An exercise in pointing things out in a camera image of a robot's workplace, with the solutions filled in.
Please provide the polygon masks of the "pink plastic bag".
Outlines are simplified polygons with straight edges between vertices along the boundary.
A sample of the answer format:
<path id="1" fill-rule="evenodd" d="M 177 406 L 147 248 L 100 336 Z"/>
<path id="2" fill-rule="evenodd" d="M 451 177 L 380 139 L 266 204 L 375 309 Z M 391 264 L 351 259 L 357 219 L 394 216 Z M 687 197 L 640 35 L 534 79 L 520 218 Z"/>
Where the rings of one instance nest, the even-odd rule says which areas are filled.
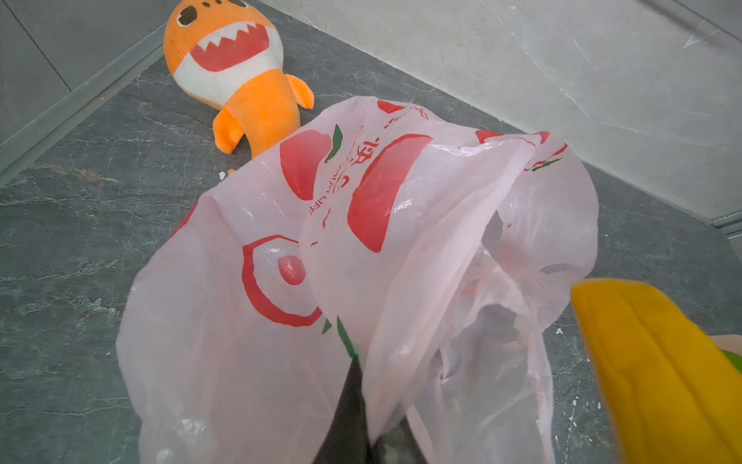
<path id="1" fill-rule="evenodd" d="M 593 269 L 591 176 L 550 133 L 330 106 L 203 193 L 116 343 L 144 463 L 308 463 L 361 368 L 363 442 L 551 463 L 543 336 Z"/>

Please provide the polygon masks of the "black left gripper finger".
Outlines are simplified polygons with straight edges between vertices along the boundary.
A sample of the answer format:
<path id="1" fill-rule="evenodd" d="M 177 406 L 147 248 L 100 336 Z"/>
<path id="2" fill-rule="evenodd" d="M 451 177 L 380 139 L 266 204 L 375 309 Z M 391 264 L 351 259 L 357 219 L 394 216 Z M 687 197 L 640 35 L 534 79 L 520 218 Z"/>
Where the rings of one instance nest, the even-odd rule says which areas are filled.
<path id="1" fill-rule="evenodd" d="M 357 359 L 353 359 L 330 430 L 314 458 L 314 463 L 365 464 L 371 462 L 361 381 L 361 366 Z"/>

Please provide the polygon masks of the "yellow fake banana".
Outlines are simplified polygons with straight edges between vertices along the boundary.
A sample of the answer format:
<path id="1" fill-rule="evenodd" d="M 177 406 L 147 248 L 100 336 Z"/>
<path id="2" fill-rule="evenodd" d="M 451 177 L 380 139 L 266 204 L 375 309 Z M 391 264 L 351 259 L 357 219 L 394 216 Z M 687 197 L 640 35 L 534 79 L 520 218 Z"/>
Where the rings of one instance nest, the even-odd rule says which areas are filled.
<path id="1" fill-rule="evenodd" d="M 741 372 L 655 287 L 593 278 L 572 305 L 624 463 L 738 463 Z"/>

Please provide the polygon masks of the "green fake custard apple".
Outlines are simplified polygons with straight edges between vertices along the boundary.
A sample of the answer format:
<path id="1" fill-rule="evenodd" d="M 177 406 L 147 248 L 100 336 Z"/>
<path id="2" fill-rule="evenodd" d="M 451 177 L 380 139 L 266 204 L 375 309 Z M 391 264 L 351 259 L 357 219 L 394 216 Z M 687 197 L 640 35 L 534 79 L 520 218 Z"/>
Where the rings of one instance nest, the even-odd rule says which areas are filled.
<path id="1" fill-rule="evenodd" d="M 723 350 L 722 353 L 726 356 L 726 358 L 730 361 L 730 363 L 735 367 L 735 369 L 738 372 L 742 372 L 742 356 L 741 355 L 732 353 L 727 350 Z"/>

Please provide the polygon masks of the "pink scalloped plastic bowl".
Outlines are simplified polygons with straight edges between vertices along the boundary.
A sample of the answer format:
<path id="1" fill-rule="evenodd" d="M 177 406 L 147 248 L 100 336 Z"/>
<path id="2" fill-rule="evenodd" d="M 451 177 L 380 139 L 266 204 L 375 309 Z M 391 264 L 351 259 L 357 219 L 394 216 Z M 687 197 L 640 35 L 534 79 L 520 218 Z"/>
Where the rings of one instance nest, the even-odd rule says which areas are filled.
<path id="1" fill-rule="evenodd" d="M 742 356 L 741 334 L 721 334 L 720 336 L 711 336 L 711 339 L 721 350 Z"/>

